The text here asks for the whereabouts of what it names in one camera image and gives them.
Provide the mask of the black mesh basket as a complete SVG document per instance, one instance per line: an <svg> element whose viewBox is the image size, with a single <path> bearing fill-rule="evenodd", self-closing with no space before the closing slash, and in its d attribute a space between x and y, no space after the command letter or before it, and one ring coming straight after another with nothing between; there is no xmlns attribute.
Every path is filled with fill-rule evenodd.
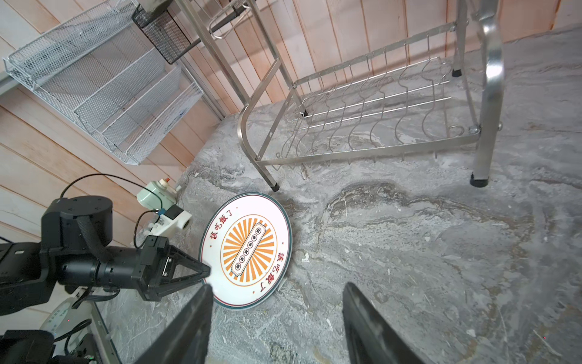
<svg viewBox="0 0 582 364"><path fill-rule="evenodd" d="M201 40L191 40L185 31L178 25L169 11L172 1L163 1L149 12L138 5L131 19L142 31L145 37L153 44L163 59L172 65L189 50L200 44ZM222 39L227 33L221 29L249 10L248 2L230 2L209 21L209 34L213 39Z"/></svg>

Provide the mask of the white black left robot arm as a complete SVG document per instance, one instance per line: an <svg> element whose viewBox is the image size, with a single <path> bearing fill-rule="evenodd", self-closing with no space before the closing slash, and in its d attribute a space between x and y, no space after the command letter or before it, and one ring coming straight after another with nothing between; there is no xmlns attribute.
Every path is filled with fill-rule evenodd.
<svg viewBox="0 0 582 364"><path fill-rule="evenodd" d="M57 283L87 288L73 305L115 298L121 289L135 290L145 301L169 294L209 277L208 265L172 246L167 237L149 235L141 248L107 247L112 241L112 201L106 197L61 196L42 216L39 243L14 243L1 237L1 315L47 303ZM181 265L194 274L175 278ZM104 288L109 296L92 295ZM138 363L206 363L211 329L212 287L186 305ZM44 330L7 330L1 335L1 363L99 363L98 353L69 353L73 335L87 329L85 319L57 338ZM64 355L55 354L64 342Z"/></svg>

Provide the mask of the stainless steel dish rack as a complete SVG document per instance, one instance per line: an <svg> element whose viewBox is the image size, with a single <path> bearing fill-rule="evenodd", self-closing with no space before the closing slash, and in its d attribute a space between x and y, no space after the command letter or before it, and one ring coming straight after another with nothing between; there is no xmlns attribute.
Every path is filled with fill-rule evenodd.
<svg viewBox="0 0 582 364"><path fill-rule="evenodd" d="M468 10L468 2L460 1L457 4L456 20L451 23L386 45L363 56L326 68L322 72L303 77L299 81L289 81L288 95L258 150L253 149L249 141L249 118L272 80L277 75L281 75L284 79L289 78L288 70L281 60L273 39L268 32L264 32L267 46L274 60L256 90L248 94L239 85L238 77L233 74L223 53L218 49L210 28L202 24L201 18L191 5L185 2L179 2L178 5L197 32L200 41L209 49L221 70L227 74L230 85L238 93L243 104L236 124L238 146L273 191L278 191L280 188L279 183L270 173L270 168L274 167L437 153L469 144L476 147L470 183L476 188L483 188L489 184L497 134L502 128L500 115L505 91L503 42L497 20L498 2L482 1L479 10L471 13ZM421 107L423 102L418 98L418 90L403 83L403 77L408 71L414 71L415 74L423 77L421 89L427 93L424 102L426 106L433 108L444 104L446 100L444 86L453 78L464 77L466 30L472 22L478 27L484 76L480 109L474 107L472 98L466 100L472 120L471 127L446 124L445 136L435 137L426 133L421 142L407 143L397 140L390 146L371 142L369 147L363 149L350 146L339 151L331 147L319 150L320 143L332 144L338 131L344 128L354 131L365 119L374 118L379 122L385 121L395 112L400 112L403 118L407 118L411 109ZM329 89L322 89L307 96L298 94L301 84L310 83L325 75L351 70L357 64L371 65L373 59L379 56L385 56L394 50L408 51L412 44L421 41L429 42L432 37L444 33L454 33L456 45L451 70L444 73L439 80L426 77L426 69L429 65L440 64L438 58L427 54L419 62L406 62L402 67L389 69L380 74L368 71L362 77L336 82Z"/></svg>

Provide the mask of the small orange sunburst plate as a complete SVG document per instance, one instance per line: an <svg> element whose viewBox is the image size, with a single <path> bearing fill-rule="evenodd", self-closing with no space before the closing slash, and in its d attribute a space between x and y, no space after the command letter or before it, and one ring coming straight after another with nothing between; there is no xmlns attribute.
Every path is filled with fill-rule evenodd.
<svg viewBox="0 0 582 364"><path fill-rule="evenodd" d="M292 248L289 217L277 200L237 195L215 212L202 237L199 260L211 268L204 282L218 305L253 308L279 288Z"/></svg>

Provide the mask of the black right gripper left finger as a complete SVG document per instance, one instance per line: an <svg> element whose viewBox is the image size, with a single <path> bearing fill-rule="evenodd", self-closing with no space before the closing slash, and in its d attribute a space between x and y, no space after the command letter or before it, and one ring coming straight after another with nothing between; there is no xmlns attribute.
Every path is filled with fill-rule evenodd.
<svg viewBox="0 0 582 364"><path fill-rule="evenodd" d="M212 286L203 285L136 363L205 363L213 303Z"/></svg>

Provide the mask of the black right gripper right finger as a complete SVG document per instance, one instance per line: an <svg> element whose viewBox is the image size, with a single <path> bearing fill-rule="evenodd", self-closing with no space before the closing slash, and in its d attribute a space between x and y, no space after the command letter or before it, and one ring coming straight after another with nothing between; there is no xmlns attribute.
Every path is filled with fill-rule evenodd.
<svg viewBox="0 0 582 364"><path fill-rule="evenodd" d="M343 323L351 363L422 363L352 282L343 289Z"/></svg>

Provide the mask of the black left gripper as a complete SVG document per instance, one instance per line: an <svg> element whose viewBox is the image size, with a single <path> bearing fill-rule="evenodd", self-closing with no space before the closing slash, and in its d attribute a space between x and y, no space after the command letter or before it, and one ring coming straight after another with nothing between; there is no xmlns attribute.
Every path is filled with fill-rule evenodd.
<svg viewBox="0 0 582 364"><path fill-rule="evenodd" d="M197 285L211 267L172 246L168 238L149 236L142 249L114 247L112 258L99 261L91 254L59 259L59 284L75 287L131 289L145 301Z"/></svg>

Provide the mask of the pale green ceramic bottle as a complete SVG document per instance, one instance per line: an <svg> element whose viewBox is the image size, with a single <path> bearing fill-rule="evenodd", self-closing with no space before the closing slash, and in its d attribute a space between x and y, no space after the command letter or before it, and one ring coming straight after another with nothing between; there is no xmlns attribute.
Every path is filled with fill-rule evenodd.
<svg viewBox="0 0 582 364"><path fill-rule="evenodd" d="M148 210L168 210L177 203L181 186L173 187L170 179L151 181L137 194L138 203Z"/></svg>

